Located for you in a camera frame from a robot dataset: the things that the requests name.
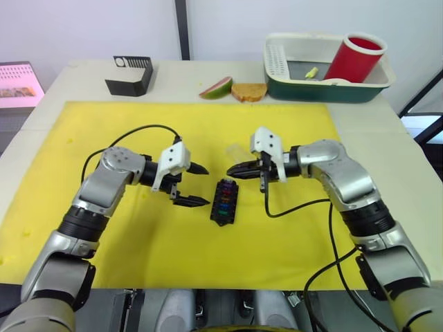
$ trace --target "yellow mat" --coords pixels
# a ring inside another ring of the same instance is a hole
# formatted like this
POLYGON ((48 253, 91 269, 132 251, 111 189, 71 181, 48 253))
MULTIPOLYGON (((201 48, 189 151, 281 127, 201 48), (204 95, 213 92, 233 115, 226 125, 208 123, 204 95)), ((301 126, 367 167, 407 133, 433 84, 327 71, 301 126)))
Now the yellow mat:
MULTIPOLYGON (((321 104, 139 104, 67 103, 25 175, 0 229, 0 282, 20 284, 51 230, 60 224, 80 185, 84 159, 114 138, 140 125, 161 123, 176 129, 210 176, 184 174, 183 195, 213 199, 218 180, 234 163, 232 144, 248 151, 249 138, 261 125, 281 135, 284 148, 321 138, 338 139, 321 104)), ((147 129, 121 146, 158 160, 172 134, 147 129)), ((92 160, 92 172, 97 159, 92 160)), ((238 181, 233 225, 209 219, 211 205, 179 207, 165 193, 128 186, 100 239, 92 263, 93 286, 105 288, 267 288, 301 289, 321 266, 333 260, 327 231, 327 203, 306 207, 278 219, 264 212, 259 181, 238 181)), ((272 212, 325 198, 315 180, 290 178, 270 186, 272 212)), ((342 255, 352 243, 338 213, 334 231, 342 255)), ((353 258, 343 264, 349 284, 363 282, 353 258)), ((337 289, 335 269, 313 289, 337 289)))

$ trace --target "black metal holder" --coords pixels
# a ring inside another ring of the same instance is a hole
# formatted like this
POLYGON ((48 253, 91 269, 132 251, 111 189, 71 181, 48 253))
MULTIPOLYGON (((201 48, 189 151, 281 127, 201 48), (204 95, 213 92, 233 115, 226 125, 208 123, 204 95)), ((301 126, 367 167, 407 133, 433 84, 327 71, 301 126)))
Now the black metal holder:
POLYGON ((117 67, 144 68, 145 72, 140 81, 123 82, 114 80, 105 80, 109 92, 112 95, 127 95, 129 97, 138 97, 146 94, 147 87, 150 84, 151 76, 154 71, 150 57, 125 57, 114 56, 117 67))

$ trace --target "white wall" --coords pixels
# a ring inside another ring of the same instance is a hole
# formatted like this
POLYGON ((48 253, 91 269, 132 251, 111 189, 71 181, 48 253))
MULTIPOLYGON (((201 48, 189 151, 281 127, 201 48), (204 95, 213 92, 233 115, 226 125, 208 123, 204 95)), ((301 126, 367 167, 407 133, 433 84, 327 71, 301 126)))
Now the white wall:
POLYGON ((181 59, 174 0, 2 1, 0 62, 30 61, 46 90, 72 59, 181 59))
POLYGON ((442 15, 442 0, 188 0, 197 60, 262 59, 275 32, 381 37, 397 75, 384 94, 397 113, 442 66, 442 15))

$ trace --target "toast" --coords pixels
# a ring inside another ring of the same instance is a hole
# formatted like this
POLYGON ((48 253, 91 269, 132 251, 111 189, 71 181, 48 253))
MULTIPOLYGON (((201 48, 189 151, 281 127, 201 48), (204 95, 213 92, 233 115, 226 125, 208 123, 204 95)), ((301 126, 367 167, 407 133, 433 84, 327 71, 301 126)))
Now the toast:
POLYGON ((265 83, 236 83, 230 92, 240 102, 258 102, 266 95, 266 90, 265 83))

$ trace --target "red cup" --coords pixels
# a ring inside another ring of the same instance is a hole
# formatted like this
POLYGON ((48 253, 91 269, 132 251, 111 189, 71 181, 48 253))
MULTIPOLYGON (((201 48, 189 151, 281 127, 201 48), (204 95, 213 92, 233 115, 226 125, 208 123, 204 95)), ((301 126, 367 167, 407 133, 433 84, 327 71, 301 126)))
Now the red cup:
POLYGON ((324 80, 343 78, 362 83, 385 53, 386 43, 365 33, 350 33, 342 41, 324 80))

